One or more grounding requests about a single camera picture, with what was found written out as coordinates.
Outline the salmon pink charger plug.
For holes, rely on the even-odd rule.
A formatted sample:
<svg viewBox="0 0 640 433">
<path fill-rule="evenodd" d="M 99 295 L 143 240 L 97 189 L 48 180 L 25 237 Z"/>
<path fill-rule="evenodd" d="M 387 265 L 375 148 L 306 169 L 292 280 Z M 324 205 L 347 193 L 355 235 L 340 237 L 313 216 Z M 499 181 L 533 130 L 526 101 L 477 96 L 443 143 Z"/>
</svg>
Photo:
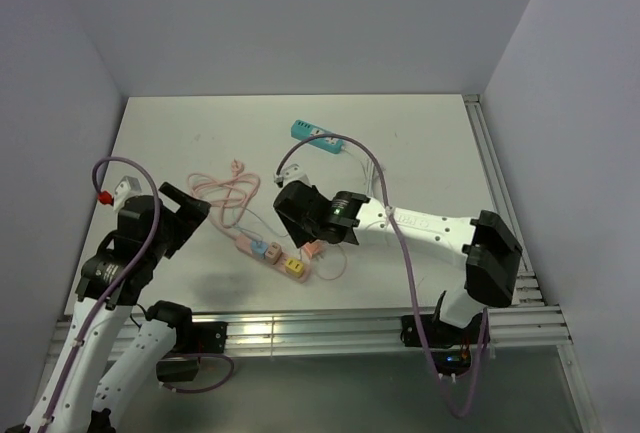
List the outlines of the salmon pink charger plug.
<svg viewBox="0 0 640 433">
<path fill-rule="evenodd" d="M 302 247 L 302 252 L 306 255 L 308 259 L 314 259 L 316 257 L 319 257 L 324 253 L 324 251 L 325 251 L 325 243 L 319 240 L 306 243 Z"/>
</svg>

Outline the yellow charger plug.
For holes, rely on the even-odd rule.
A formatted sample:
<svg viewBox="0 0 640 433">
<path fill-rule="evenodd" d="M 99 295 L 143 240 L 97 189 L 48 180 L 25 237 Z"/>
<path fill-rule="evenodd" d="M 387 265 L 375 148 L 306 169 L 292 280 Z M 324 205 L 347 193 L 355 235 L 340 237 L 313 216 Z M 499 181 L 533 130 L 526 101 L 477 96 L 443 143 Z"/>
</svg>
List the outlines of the yellow charger plug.
<svg viewBox="0 0 640 433">
<path fill-rule="evenodd" d="M 301 278 L 305 273 L 305 264 L 295 258 L 288 258 L 284 263 L 285 272 L 294 278 Z"/>
</svg>

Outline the blue charger plug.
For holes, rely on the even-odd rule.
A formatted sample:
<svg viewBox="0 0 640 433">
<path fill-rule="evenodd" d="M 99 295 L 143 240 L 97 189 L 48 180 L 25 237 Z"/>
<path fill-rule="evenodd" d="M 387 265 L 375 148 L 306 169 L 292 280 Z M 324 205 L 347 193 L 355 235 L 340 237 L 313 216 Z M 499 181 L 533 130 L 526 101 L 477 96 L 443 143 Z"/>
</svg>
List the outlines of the blue charger plug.
<svg viewBox="0 0 640 433">
<path fill-rule="evenodd" d="M 264 241 L 251 241 L 250 242 L 250 250 L 251 254 L 254 257 L 264 259 L 266 251 L 268 250 L 269 244 Z"/>
</svg>

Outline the pink power strip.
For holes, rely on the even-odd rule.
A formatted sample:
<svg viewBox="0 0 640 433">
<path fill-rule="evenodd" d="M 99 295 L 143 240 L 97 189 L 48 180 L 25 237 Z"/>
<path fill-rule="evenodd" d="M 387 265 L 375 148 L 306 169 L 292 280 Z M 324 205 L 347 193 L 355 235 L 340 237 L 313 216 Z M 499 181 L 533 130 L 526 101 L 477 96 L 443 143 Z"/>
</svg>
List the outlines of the pink power strip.
<svg viewBox="0 0 640 433">
<path fill-rule="evenodd" d="M 298 283 L 306 282 L 312 273 L 309 263 L 289 255 L 277 242 L 268 243 L 239 234 L 234 245 L 246 256 Z"/>
</svg>

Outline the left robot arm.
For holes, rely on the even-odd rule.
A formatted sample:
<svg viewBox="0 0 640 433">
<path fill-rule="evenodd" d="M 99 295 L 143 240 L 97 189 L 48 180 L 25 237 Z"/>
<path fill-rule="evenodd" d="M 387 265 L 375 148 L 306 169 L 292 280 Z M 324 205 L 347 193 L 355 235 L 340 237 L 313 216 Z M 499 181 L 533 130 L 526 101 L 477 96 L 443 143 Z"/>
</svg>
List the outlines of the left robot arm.
<svg viewBox="0 0 640 433">
<path fill-rule="evenodd" d="M 163 183 L 171 211 L 125 176 L 99 194 L 117 226 L 85 262 L 62 351 L 48 384 L 16 432 L 113 432 L 145 378 L 168 353 L 195 339 L 190 308 L 159 301 L 149 308 L 133 342 L 111 362 L 113 345 L 163 258 L 171 258 L 209 215 L 209 203 Z"/>
</svg>

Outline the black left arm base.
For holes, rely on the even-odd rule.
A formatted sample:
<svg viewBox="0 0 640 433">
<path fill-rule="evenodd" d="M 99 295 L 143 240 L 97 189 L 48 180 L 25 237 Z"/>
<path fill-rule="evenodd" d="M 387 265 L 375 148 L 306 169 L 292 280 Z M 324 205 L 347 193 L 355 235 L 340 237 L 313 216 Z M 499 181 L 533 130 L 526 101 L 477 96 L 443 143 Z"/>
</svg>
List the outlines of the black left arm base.
<svg viewBox="0 0 640 433">
<path fill-rule="evenodd" d="M 176 345 L 156 364 L 159 385 L 180 394 L 206 393 L 225 385 L 235 371 L 235 362 L 225 354 L 227 330 L 224 321 L 196 322 L 179 328 Z M 205 372 L 207 361 L 225 365 L 224 375 L 209 386 L 187 387 Z"/>
</svg>

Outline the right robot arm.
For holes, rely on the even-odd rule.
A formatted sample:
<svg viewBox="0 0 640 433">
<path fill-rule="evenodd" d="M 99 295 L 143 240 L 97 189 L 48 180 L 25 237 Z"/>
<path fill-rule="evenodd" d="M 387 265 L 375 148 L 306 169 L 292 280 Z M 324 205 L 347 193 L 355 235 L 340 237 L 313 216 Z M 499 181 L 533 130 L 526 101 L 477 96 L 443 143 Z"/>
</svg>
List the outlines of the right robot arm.
<svg viewBox="0 0 640 433">
<path fill-rule="evenodd" d="M 283 186 L 273 207 L 298 248 L 316 240 L 397 246 L 403 255 L 426 254 L 461 270 L 456 286 L 441 295 L 432 321 L 435 336 L 443 342 L 457 341 L 481 310 L 513 303 L 522 246 L 495 212 L 437 216 L 349 191 L 328 199 L 299 180 Z"/>
</svg>

